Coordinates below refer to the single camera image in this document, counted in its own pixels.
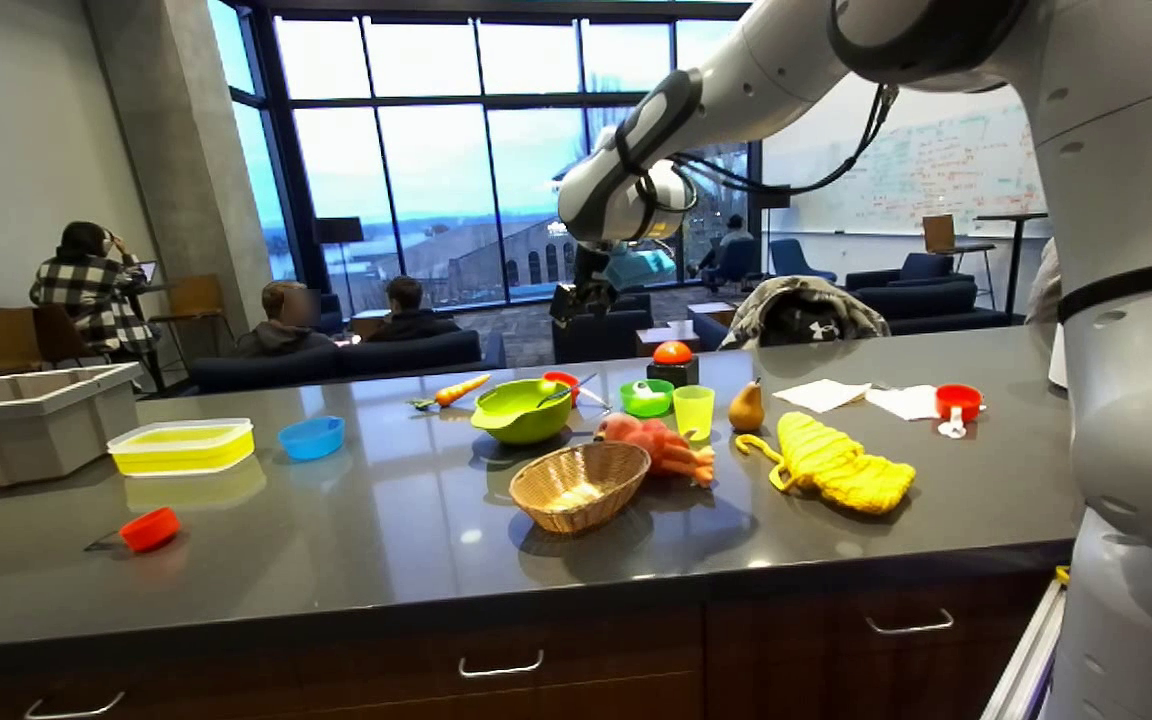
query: drawer handle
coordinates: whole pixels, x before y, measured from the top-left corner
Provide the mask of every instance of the drawer handle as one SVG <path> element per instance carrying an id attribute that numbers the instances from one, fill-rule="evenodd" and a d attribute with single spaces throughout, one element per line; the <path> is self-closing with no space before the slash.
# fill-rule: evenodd
<path id="1" fill-rule="evenodd" d="M 110 715 L 114 706 L 120 706 L 125 697 L 129 693 L 118 693 L 110 702 L 87 706 L 87 712 L 42 712 L 50 699 L 34 699 L 20 720 L 96 720 L 96 715 Z"/>
<path id="2" fill-rule="evenodd" d="M 500 679 L 500 677 L 531 677 L 545 669 L 545 649 L 538 649 L 538 658 L 531 662 L 500 662 L 500 669 L 468 669 L 468 658 L 459 654 L 457 671 L 459 679 Z"/>
<path id="3" fill-rule="evenodd" d="M 899 627 L 890 627 L 890 622 L 877 622 L 872 614 L 865 614 L 865 622 L 867 622 L 877 637 L 933 637 L 933 632 L 952 632 L 947 608 L 938 608 L 938 610 L 939 610 L 938 622 L 899 622 Z"/>

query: wooden basket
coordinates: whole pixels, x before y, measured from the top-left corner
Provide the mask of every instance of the wooden basket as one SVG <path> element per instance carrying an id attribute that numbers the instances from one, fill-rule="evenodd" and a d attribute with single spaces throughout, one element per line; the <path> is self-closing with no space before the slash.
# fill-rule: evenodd
<path id="1" fill-rule="evenodd" d="M 538 456 L 507 479 L 507 494 L 557 536 L 613 519 L 645 482 L 654 456 L 636 444 L 579 444 Z"/>

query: paper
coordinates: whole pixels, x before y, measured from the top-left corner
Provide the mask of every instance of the paper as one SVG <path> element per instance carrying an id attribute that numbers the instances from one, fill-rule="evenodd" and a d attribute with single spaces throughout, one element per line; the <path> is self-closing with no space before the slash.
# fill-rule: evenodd
<path id="1" fill-rule="evenodd" d="M 812 384 L 798 384 L 798 389 L 783 389 L 778 396 L 783 396 L 790 404 L 802 404 L 810 411 L 831 411 L 842 404 L 853 404 L 857 396 L 865 396 L 867 384 L 842 384 L 842 379 L 812 379 Z"/>
<path id="2" fill-rule="evenodd" d="M 899 421 L 938 421 L 938 384 L 872 389 L 865 400 Z"/>

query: kitchen counter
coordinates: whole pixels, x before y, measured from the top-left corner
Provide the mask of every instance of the kitchen counter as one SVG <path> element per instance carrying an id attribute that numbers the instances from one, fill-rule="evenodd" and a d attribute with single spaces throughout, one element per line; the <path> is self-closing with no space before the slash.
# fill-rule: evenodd
<path id="1" fill-rule="evenodd" d="M 596 396 L 616 396 L 645 374 L 645 360 L 575 363 L 575 374 L 590 372 Z M 721 421 L 712 492 L 650 489 L 613 522 L 557 539 L 507 501 L 514 466 L 538 451 L 500 451 L 468 422 L 468 408 L 411 408 L 457 374 L 151 400 L 138 408 L 139 421 L 252 416 L 256 456 L 220 479 L 120 479 L 101 461 L 71 479 L 0 492 L 0 649 L 545 593 L 654 596 L 812 566 L 974 566 L 1026 549 L 1057 550 L 1077 536 L 1067 404 L 1046 384 L 1030 328 L 716 351 L 700 360 L 700 374 L 721 389 L 721 416 L 751 374 L 766 389 L 812 374 L 970 379 L 986 389 L 988 416 L 961 444 L 939 440 L 927 421 L 903 422 L 867 404 L 825 416 L 872 451 L 916 464 L 916 492 L 893 519 L 780 494 L 769 461 L 735 456 Z M 323 464 L 285 464 L 276 430 L 318 411 L 349 421 L 349 447 Z M 574 440 L 583 440 L 602 411 L 579 400 Z M 83 550 L 129 511 L 166 501 L 183 517 L 176 543 L 151 557 Z"/>

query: gray bin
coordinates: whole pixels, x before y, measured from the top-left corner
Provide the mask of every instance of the gray bin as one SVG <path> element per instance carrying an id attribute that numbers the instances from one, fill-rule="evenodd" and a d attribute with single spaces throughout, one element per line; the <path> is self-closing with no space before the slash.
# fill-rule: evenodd
<path id="1" fill-rule="evenodd" d="M 0 374 L 0 489 L 70 474 L 138 426 L 138 363 Z"/>

